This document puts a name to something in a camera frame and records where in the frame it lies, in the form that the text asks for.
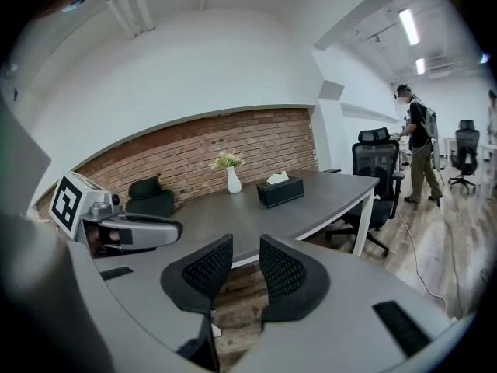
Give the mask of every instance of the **tissue box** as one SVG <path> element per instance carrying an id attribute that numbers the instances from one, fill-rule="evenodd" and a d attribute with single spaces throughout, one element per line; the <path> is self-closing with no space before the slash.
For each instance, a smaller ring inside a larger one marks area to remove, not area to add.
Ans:
<path id="1" fill-rule="evenodd" d="M 255 185 L 259 200 L 267 208 L 304 196 L 304 181 L 300 177 L 289 176 L 282 183 L 268 184 L 266 181 Z"/>

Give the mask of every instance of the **flower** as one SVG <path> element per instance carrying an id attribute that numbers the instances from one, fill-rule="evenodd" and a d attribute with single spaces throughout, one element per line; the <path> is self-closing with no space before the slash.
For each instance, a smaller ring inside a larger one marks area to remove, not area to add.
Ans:
<path id="1" fill-rule="evenodd" d="M 227 167 L 240 167 L 245 164 L 242 160 L 242 154 L 235 155 L 234 153 L 228 153 L 226 151 L 219 152 L 219 156 L 209 164 L 212 170 L 214 169 L 226 169 Z"/>

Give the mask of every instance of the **white vase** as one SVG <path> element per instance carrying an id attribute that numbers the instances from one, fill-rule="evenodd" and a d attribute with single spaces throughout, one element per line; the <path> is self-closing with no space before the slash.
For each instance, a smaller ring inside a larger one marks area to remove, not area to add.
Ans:
<path id="1" fill-rule="evenodd" d="M 234 167 L 227 167 L 226 173 L 228 173 L 228 190 L 231 193 L 238 193 L 242 190 L 242 183 L 238 179 L 235 173 Z"/>

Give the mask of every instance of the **backpack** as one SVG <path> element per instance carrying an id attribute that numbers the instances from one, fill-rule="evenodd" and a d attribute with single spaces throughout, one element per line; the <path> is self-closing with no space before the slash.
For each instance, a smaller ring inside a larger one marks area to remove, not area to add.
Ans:
<path id="1" fill-rule="evenodd" d="M 426 108 L 426 115 L 423 117 L 423 122 L 421 125 L 425 128 L 428 137 L 438 139 L 438 127 L 436 126 L 436 113 L 434 110 L 425 106 L 422 100 L 418 98 L 414 98 L 411 103 L 417 103 L 416 105 L 419 109 L 419 105 L 422 105 Z"/>

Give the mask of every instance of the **black t-shirt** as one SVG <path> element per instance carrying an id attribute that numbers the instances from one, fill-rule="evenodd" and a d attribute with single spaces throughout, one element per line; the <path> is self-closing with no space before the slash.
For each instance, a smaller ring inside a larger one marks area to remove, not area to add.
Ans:
<path id="1" fill-rule="evenodd" d="M 409 105 L 411 111 L 411 123 L 416 125 L 412 133 L 412 147 L 422 148 L 428 143 L 429 137 L 422 123 L 425 123 L 426 108 L 420 103 L 413 102 Z"/>

